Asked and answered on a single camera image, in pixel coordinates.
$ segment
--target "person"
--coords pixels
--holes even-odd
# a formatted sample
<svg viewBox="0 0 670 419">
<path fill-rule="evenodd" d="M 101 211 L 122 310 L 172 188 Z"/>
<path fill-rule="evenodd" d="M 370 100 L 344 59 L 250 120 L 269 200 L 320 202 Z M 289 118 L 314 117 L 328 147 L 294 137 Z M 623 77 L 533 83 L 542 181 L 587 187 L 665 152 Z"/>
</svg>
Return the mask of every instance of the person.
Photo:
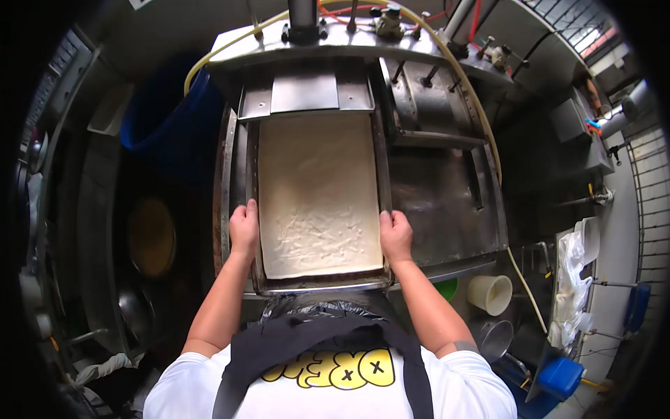
<svg viewBox="0 0 670 419">
<path fill-rule="evenodd" d="M 259 242 L 256 202 L 238 207 L 229 226 L 230 256 L 182 354 L 148 395 L 146 419 L 517 417 L 509 388 L 479 355 L 465 322 L 414 264 L 402 212 L 381 213 L 381 248 L 400 282 L 415 347 L 415 337 L 364 308 L 344 317 L 286 314 L 237 333 Z M 336 329 L 352 330 L 330 339 Z"/>
</svg>

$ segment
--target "blue container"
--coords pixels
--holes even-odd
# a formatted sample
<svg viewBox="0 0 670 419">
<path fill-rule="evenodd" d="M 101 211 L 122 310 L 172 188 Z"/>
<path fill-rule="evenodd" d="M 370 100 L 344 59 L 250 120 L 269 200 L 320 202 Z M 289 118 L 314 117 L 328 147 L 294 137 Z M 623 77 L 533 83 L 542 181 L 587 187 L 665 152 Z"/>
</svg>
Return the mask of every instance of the blue container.
<svg viewBox="0 0 670 419">
<path fill-rule="evenodd" d="M 200 54 L 172 58 L 131 99 L 121 143 L 166 178 L 210 188 L 224 101 L 203 68 L 184 97 L 184 79 Z"/>
<path fill-rule="evenodd" d="M 624 317 L 624 327 L 627 331 L 635 333 L 642 327 L 650 296 L 651 285 L 644 282 L 638 282 L 634 288 L 630 289 Z"/>
<path fill-rule="evenodd" d="M 560 400 L 567 400 L 577 390 L 584 373 L 584 366 L 566 358 L 549 362 L 537 377 L 537 382 L 545 392 Z"/>
</svg>

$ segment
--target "hand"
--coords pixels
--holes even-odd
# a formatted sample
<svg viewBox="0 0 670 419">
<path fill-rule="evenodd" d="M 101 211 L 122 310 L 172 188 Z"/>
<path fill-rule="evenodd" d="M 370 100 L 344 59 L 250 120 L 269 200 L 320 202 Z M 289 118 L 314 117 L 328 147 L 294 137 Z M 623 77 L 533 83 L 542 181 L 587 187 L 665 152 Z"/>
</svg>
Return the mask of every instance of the hand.
<svg viewBox="0 0 670 419">
<path fill-rule="evenodd" d="M 381 251 L 390 264 L 412 261 L 412 227 L 401 211 L 382 211 L 379 215 Z"/>
<path fill-rule="evenodd" d="M 230 254 L 239 254 L 251 263 L 256 256 L 259 240 L 256 200 L 250 199 L 246 206 L 240 205 L 233 211 L 228 222 L 228 230 L 232 243 Z"/>
</svg>

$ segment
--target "white t-shirt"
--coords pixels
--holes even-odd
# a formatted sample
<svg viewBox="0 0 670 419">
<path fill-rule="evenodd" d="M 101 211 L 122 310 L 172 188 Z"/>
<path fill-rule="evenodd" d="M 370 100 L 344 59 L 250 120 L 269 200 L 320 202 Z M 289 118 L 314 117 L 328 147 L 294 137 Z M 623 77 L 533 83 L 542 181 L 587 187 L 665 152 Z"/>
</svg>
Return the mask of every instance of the white t-shirt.
<svg viewBox="0 0 670 419">
<path fill-rule="evenodd" d="M 421 348 L 435 419 L 516 418 L 509 388 L 479 354 L 457 351 L 441 359 Z M 144 418 L 212 417 L 230 346 L 211 359 L 179 356 L 160 377 Z M 278 365 L 249 386 L 236 418 L 411 418 L 403 358 L 393 348 L 354 354 L 308 351 Z"/>
</svg>

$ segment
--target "yellow graphic print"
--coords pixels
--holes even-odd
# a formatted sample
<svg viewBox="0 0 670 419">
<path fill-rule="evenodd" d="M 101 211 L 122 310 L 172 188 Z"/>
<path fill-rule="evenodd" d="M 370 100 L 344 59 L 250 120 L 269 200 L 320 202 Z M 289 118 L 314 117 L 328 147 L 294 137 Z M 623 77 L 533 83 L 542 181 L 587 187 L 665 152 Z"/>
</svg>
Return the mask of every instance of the yellow graphic print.
<svg viewBox="0 0 670 419">
<path fill-rule="evenodd" d="M 315 377 L 306 379 L 310 387 L 330 387 L 332 384 L 328 380 L 328 374 L 335 368 L 335 352 L 323 351 L 314 354 L 314 361 L 308 366 L 310 373 L 316 374 Z"/>
<path fill-rule="evenodd" d="M 386 387 L 395 381 L 393 360 L 388 349 L 368 351 L 358 364 L 358 372 L 369 383 Z"/>
<path fill-rule="evenodd" d="M 281 377 L 281 375 L 284 374 L 285 370 L 286 370 L 286 364 L 279 364 L 270 371 L 268 371 L 267 373 L 263 374 L 263 379 L 269 383 L 271 383 L 272 381 L 277 381 Z"/>
<path fill-rule="evenodd" d="M 355 390 L 366 384 L 366 381 L 358 373 L 358 362 L 365 355 L 365 352 L 357 352 L 351 355 L 348 352 L 341 352 L 335 355 L 335 364 L 337 368 L 330 372 L 330 383 L 340 390 Z"/>
<path fill-rule="evenodd" d="M 335 387 L 355 390 L 367 383 L 387 387 L 395 382 L 391 352 L 373 349 L 355 354 L 349 352 L 307 351 L 289 364 L 279 364 L 263 375 L 271 383 L 280 377 L 296 379 L 301 388 Z"/>
<path fill-rule="evenodd" d="M 297 359 L 287 365 L 284 370 L 284 377 L 286 378 L 297 378 L 297 384 L 302 388 L 310 388 L 307 384 L 307 378 L 315 377 L 316 374 L 310 373 L 308 370 L 308 365 L 314 362 L 314 352 L 307 351 L 298 355 Z"/>
</svg>

